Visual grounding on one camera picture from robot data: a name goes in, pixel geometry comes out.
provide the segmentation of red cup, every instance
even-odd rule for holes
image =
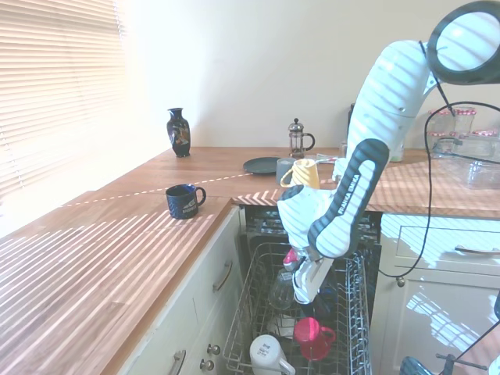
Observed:
[[[322,327],[314,318],[299,320],[294,327],[294,339],[300,344],[302,355],[309,361],[325,358],[336,337],[334,330]]]

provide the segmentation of butcher block countertop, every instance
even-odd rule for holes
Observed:
[[[0,375],[115,373],[231,203],[276,205],[275,177],[242,168],[261,156],[287,149],[192,148],[185,159],[169,150],[0,239]],[[322,188],[335,188],[332,169],[319,166]],[[209,197],[192,220],[173,220],[165,189],[185,183]],[[439,162],[433,183],[433,214],[500,217],[500,191],[465,189]],[[425,153],[406,150],[368,209],[425,213],[427,199]]]
[[[0,240],[0,374],[116,373],[231,207],[173,220],[163,195],[82,198]]]
[[[338,155],[335,148],[314,148],[314,153]],[[284,189],[275,176],[253,176],[243,170],[247,160],[287,157],[286,148],[192,148],[189,158],[178,159],[168,150],[102,190],[109,196],[164,194],[167,187],[191,183],[206,189],[209,196],[230,198],[235,204],[276,205]],[[319,164],[321,188],[336,187],[331,180],[333,166]],[[429,181],[424,150],[405,150],[403,162],[392,162],[384,171],[369,211],[385,213],[427,213]],[[434,215],[500,218],[500,190],[470,190],[463,187],[445,162],[433,162]]]

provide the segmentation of dark blue mug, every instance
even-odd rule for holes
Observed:
[[[203,198],[198,202],[196,191],[201,190]],[[174,219],[190,219],[198,213],[198,207],[206,200],[206,191],[203,187],[191,184],[182,184],[169,187],[166,192],[170,215]]]

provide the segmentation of black vase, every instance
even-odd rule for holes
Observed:
[[[182,108],[169,109],[170,120],[166,123],[166,131],[169,134],[172,149],[177,158],[189,156],[191,148],[191,132],[189,123],[182,117]]]

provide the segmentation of open dishwasher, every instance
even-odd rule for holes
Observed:
[[[365,265],[368,258],[373,258],[372,251],[367,251],[365,246],[351,258],[336,260],[314,305],[299,305],[293,301],[286,309],[276,309],[270,304],[270,290],[283,269],[283,259],[290,245],[276,212],[267,209],[264,215],[262,210],[256,215],[247,215],[247,227],[249,235],[254,236],[251,240],[262,240],[248,241],[254,244],[249,249],[250,265],[223,350],[228,370],[235,374],[254,374],[251,343],[258,336],[270,334],[279,341],[287,362],[297,375],[371,374]],[[376,235],[372,242],[377,242]],[[307,316],[333,330],[336,336],[321,360],[306,359],[294,340],[295,324]],[[278,375],[280,371],[270,373]]]

